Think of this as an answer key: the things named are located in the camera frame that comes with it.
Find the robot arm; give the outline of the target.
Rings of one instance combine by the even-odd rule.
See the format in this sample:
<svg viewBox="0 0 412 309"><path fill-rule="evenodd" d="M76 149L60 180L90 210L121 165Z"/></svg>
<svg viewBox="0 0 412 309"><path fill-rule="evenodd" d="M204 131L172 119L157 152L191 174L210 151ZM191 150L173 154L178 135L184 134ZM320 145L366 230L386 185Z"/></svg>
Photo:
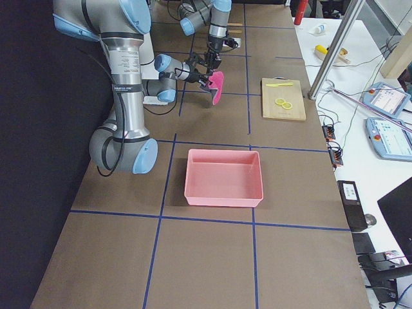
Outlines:
<svg viewBox="0 0 412 309"><path fill-rule="evenodd" d="M215 0L181 1L176 9L186 36L195 34L204 26L209 27L207 51L199 62L206 67L208 73L220 66L220 53L224 47L228 47L230 51L239 47L238 41L230 37L227 30L231 8L231 1Z"/></svg>
<svg viewBox="0 0 412 309"><path fill-rule="evenodd" d="M192 55L180 62L168 55L153 55L151 14L146 1L54 1L53 18L60 33L99 42L109 64L114 110L93 133L91 159L99 171L146 174L158 154L157 141L144 122L144 99L172 102L176 81L198 82L217 97L212 70L196 69L206 62Z"/></svg>

